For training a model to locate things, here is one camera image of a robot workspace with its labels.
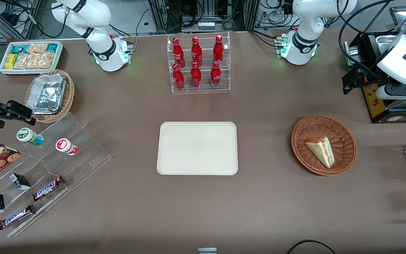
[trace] sandwich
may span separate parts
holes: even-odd
[[[335,163],[332,147],[327,137],[309,139],[305,144],[327,168]]]

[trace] snickers bar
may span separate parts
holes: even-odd
[[[48,195],[55,188],[61,186],[63,183],[65,183],[65,180],[63,180],[62,176],[54,179],[54,181],[52,181],[49,185],[45,186],[43,189],[32,195],[34,197],[34,201],[39,201],[41,198]]]
[[[30,204],[25,209],[21,210],[20,212],[17,212],[16,214],[12,215],[11,217],[9,217],[5,220],[1,220],[0,221],[0,230],[5,229],[13,222],[19,221],[19,220],[23,219],[24,217],[26,217],[30,214],[34,214],[34,213],[35,213],[34,206],[32,206],[32,204]]]

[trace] yogurt cup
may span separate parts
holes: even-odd
[[[68,155],[75,155],[78,153],[79,148],[73,145],[70,140],[66,138],[61,138],[56,143],[56,149],[60,152],[66,153]]]
[[[17,139],[21,142],[31,143],[40,146],[43,143],[43,136],[35,133],[29,128],[22,128],[17,132]]]

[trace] yellow panel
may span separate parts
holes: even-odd
[[[375,91],[377,91],[378,88],[379,86],[377,84],[372,84],[369,87],[363,86],[364,97],[366,98],[369,112],[372,117],[376,117],[385,111],[385,103],[375,95]]]

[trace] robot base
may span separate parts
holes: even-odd
[[[127,64],[131,64],[131,57],[133,55],[133,45],[120,38],[113,38],[116,43],[116,50],[109,56],[107,60],[98,59],[95,54],[95,60],[100,67],[105,71],[117,71]]]
[[[292,42],[292,36],[295,34],[295,31],[290,31],[287,34],[282,34],[281,40],[278,41],[275,39],[275,45],[281,46],[283,48],[277,48],[277,57],[284,58],[291,64],[295,65],[304,65],[309,62],[309,60],[316,53],[317,45],[314,46],[312,52],[302,53]]]

